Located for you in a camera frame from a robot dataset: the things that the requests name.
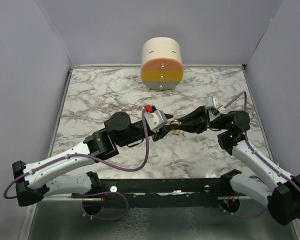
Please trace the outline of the medium brass padlock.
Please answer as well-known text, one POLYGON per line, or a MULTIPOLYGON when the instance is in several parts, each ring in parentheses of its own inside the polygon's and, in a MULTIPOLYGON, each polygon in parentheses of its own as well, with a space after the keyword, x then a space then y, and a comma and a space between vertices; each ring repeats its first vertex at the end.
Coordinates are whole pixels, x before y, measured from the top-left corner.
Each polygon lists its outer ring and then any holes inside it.
POLYGON ((178 121, 178 120, 172 120, 171 122, 170 122, 170 125, 181 125, 182 124, 182 122, 181 121, 178 121))

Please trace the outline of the brass padlock long shackle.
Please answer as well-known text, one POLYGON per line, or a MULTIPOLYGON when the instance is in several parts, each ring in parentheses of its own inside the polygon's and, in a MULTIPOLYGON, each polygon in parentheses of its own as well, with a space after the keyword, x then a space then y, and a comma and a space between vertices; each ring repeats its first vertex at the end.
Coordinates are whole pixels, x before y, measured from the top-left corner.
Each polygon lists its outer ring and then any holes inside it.
POLYGON ((181 133, 181 131, 180 131, 179 129, 175 129, 175 130, 173 131, 173 134, 174 134, 174 135, 177 135, 177 136, 179 136, 180 133, 181 133))

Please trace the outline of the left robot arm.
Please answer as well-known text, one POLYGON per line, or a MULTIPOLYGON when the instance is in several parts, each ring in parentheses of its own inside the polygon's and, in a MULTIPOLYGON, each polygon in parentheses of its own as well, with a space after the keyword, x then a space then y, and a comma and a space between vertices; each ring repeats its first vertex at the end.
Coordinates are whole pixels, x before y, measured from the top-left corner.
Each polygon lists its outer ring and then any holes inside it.
POLYGON ((141 120, 131 122, 125 112, 116 112, 104 122, 104 128, 86 137, 69 150, 34 163, 21 160, 12 164, 13 185, 18 205, 26 207, 43 198, 65 194, 87 194, 93 198, 101 190, 100 184, 91 174, 74 180, 60 180, 59 176, 75 169, 93 165, 118 155, 117 147, 148 140, 165 126, 173 115, 161 110, 141 112, 141 120))

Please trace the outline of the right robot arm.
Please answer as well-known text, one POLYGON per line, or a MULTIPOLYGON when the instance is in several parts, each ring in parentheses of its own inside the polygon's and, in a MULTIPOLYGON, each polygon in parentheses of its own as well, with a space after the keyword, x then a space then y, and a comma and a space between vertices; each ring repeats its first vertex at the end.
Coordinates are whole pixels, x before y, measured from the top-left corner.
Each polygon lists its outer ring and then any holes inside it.
POLYGON ((200 106, 179 118, 177 127, 196 134, 207 129, 222 130, 217 136, 220 147, 243 162, 261 180, 257 182, 233 170, 222 176, 225 180, 219 184, 220 191, 226 196, 237 192, 252 198, 265 206, 281 225, 300 219, 300 174, 294 176, 283 170, 253 146, 247 137, 250 116, 246 111, 230 111, 210 119, 214 114, 214 110, 200 106))

